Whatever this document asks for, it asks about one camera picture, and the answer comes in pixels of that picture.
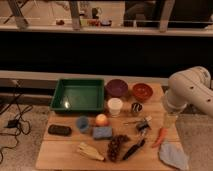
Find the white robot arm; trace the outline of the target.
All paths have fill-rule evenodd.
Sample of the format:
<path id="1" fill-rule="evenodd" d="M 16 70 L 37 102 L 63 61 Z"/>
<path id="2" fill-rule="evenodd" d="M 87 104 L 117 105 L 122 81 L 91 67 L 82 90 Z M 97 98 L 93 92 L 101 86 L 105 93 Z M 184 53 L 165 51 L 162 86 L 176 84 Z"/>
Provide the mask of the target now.
<path id="1" fill-rule="evenodd" d="M 213 90 L 210 72 L 201 66 L 172 74 L 168 79 L 169 89 L 162 97 L 168 113 L 181 113 L 188 104 L 213 117 Z"/>

